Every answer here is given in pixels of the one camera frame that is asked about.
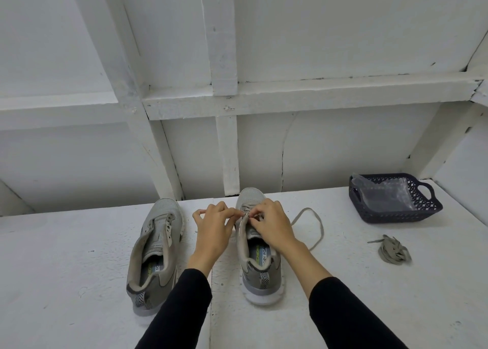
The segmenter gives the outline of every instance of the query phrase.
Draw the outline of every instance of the hand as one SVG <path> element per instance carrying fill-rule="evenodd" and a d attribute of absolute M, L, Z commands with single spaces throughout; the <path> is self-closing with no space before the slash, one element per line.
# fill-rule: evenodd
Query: hand
<path fill-rule="evenodd" d="M 197 245 L 187 268 L 198 269 L 208 276 L 217 259 L 227 248 L 236 220 L 243 216 L 241 210 L 228 208 L 223 201 L 217 205 L 210 204 L 206 210 L 195 211 L 193 219 L 198 228 Z"/>
<path fill-rule="evenodd" d="M 262 221 L 254 218 L 259 213 L 265 215 Z M 265 199 L 249 212 L 249 221 L 263 239 L 282 254 L 287 247 L 297 241 L 291 228 L 290 219 L 284 213 L 279 201 Z"/>

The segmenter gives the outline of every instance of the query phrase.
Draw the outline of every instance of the person's left hand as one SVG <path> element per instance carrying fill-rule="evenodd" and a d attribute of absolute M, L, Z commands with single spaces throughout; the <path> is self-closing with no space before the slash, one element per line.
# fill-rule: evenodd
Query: person's left hand
<path fill-rule="evenodd" d="M 208 276 L 217 259 L 227 248 L 236 220 L 243 216 L 244 212 L 228 208 L 223 201 L 217 205 L 210 204 L 206 210 L 195 211 L 193 219 L 198 228 L 197 245 L 187 268 L 198 269 Z"/>

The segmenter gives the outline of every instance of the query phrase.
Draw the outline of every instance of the gray shoelace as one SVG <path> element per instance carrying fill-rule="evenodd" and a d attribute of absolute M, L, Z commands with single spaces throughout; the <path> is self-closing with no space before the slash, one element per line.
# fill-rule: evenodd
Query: gray shoelace
<path fill-rule="evenodd" d="M 387 263 L 400 265 L 403 262 L 408 263 L 412 260 L 408 249 L 394 237 L 391 238 L 387 235 L 383 235 L 383 238 L 380 240 L 368 241 L 369 244 L 374 242 L 381 242 L 378 254 L 380 254 L 380 258 Z"/>
<path fill-rule="evenodd" d="M 320 239 L 316 243 L 314 243 L 312 247 L 308 248 L 308 250 L 312 251 L 314 250 L 315 246 L 317 246 L 320 243 L 320 241 L 322 241 L 322 239 L 324 238 L 324 225 L 322 224 L 322 219 L 320 219 L 319 215 L 315 212 L 315 210 L 309 207 L 303 208 L 302 210 L 300 210 L 300 213 L 297 214 L 295 219 L 291 222 L 291 225 L 293 226 L 297 222 L 298 218 L 301 217 L 306 210 L 310 210 L 320 223 Z"/>

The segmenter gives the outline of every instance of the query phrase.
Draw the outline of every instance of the person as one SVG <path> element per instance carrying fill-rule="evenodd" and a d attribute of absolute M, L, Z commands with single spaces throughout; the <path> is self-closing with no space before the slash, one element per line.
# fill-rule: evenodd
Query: person
<path fill-rule="evenodd" d="M 259 213 L 264 214 L 261 221 L 254 218 Z M 242 216 L 241 210 L 228 208 L 224 202 L 193 213 L 198 228 L 195 251 L 136 348 L 190 348 L 197 345 L 212 299 L 207 277 L 227 248 L 235 222 Z M 329 349 L 406 348 L 371 310 L 314 258 L 304 243 L 295 238 L 290 220 L 278 201 L 264 200 L 249 212 L 249 218 L 263 239 L 284 256 L 295 272 L 308 298 L 310 317 Z"/>

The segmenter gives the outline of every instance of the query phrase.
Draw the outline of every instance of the table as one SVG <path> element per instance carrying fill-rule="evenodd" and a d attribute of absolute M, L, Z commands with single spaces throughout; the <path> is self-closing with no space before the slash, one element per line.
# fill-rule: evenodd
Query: table
<path fill-rule="evenodd" d="M 428 181 L 444 210 L 419 223 L 364 223 L 346 187 L 270 194 L 292 219 L 304 207 L 321 217 L 325 237 L 312 252 L 410 348 L 481 348 L 488 342 L 488 229 Z M 236 198 L 180 202 L 186 233 L 180 273 L 196 241 L 191 214 Z M 0 346 L 134 347 L 137 324 L 125 293 L 129 255 L 151 204 L 0 218 Z M 318 222 L 294 226 L 312 245 Z M 398 238 L 411 265 L 383 262 L 382 234 Z M 324 347 L 308 302 L 285 260 L 285 295 L 271 307 L 248 303 L 239 289 L 235 236 L 212 270 L 210 320 L 199 346 Z"/>

